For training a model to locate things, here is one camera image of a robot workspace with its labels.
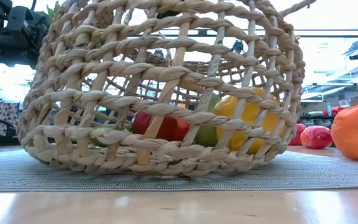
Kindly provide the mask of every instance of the floor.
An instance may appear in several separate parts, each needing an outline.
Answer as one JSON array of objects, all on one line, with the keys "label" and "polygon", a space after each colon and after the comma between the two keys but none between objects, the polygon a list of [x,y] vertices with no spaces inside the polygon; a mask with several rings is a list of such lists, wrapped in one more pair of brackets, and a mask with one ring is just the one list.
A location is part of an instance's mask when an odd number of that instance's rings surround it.
[{"label": "floor", "polygon": [[[0,151],[17,150],[4,147]],[[291,151],[342,157],[335,148]],[[12,192],[0,223],[358,224],[358,189],[255,192]]]}]

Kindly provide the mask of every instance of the patterned fabric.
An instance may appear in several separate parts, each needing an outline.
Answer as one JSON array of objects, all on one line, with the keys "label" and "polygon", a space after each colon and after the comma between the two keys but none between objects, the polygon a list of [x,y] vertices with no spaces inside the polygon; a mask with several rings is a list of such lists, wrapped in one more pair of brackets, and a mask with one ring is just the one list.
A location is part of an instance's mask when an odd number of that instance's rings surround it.
[{"label": "patterned fabric", "polygon": [[[0,119],[17,127],[17,114],[19,111],[18,103],[0,102]],[[0,123],[0,134],[6,135],[6,125]]]}]

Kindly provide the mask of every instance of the rope weave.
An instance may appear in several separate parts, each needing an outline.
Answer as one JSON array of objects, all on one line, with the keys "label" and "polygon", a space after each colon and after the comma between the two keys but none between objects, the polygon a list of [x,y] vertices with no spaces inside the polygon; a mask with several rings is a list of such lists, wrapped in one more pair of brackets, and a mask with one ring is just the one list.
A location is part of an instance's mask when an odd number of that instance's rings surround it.
[{"label": "rope weave", "polygon": [[[18,131],[23,148],[42,163],[94,175],[133,170],[190,177],[216,170],[246,172],[283,153],[296,132],[305,77],[303,53],[293,27],[283,18],[315,0],[305,0],[282,12],[277,12],[268,0],[241,1],[244,7],[224,0],[65,2],[44,38],[37,71],[24,101]],[[130,26],[132,13],[136,15],[139,10],[145,11],[148,19]],[[155,18],[157,12],[165,11],[182,14]],[[218,14],[218,19],[195,14],[209,12]],[[248,20],[248,34],[227,16]],[[265,29],[264,38],[256,35],[256,25]],[[160,32],[169,27],[180,28],[176,39],[166,39]],[[215,30],[215,43],[188,38],[188,31],[197,28]],[[139,34],[142,37],[129,38]],[[231,52],[223,45],[225,37],[243,40],[246,53]],[[168,59],[148,51],[157,48],[166,49]],[[172,59],[170,49],[176,49]],[[209,54],[211,60],[186,62],[187,52]],[[133,62],[114,60],[118,56]],[[256,94],[255,87],[263,88],[264,95]],[[231,117],[207,112],[213,91],[238,98]],[[179,103],[186,109],[179,108]],[[240,119],[248,103],[259,107],[253,125]],[[99,112],[100,107],[112,112]],[[57,111],[53,118],[52,110]],[[144,135],[124,130],[127,117],[136,111],[154,116]],[[262,127],[267,114],[279,118],[272,133]],[[191,124],[182,142],[155,138],[164,116],[179,117]],[[115,129],[94,128],[110,121],[117,124]],[[201,124],[224,130],[216,146],[195,144]],[[227,148],[234,132],[248,136],[237,152]],[[90,139],[107,147],[95,147]],[[262,147],[250,154],[250,146],[258,139],[264,140]]]}]

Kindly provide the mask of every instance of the woven mat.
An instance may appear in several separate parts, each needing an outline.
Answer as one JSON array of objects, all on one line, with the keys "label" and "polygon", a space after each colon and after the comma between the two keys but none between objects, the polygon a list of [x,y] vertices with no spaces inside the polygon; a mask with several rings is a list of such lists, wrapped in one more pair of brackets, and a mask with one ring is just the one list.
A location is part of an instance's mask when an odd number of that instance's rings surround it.
[{"label": "woven mat", "polygon": [[95,177],[42,165],[24,151],[0,152],[0,192],[95,190],[291,190],[358,187],[358,162],[286,152],[247,174],[189,179],[134,174]]}]

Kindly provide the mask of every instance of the red bell pepper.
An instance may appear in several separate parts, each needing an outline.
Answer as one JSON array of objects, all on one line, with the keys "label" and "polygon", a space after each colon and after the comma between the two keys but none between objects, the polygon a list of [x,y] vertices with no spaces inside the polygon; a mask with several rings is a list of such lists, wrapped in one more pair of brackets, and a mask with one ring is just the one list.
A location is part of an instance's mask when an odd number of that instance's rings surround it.
[{"label": "red bell pepper", "polygon": [[290,142],[290,146],[301,146],[302,142],[301,142],[301,134],[303,132],[303,130],[305,130],[306,127],[303,124],[296,124],[296,136],[295,138],[293,138]]},{"label": "red bell pepper", "polygon": [[311,149],[324,149],[333,144],[331,131],[323,126],[310,126],[301,133],[302,145]]},{"label": "red bell pepper", "polygon": [[[135,114],[132,119],[132,130],[134,134],[144,134],[150,125],[152,115],[142,111]],[[166,116],[162,121],[161,127],[157,133],[157,139],[167,141],[182,141],[188,132],[190,124],[184,119]]]}]

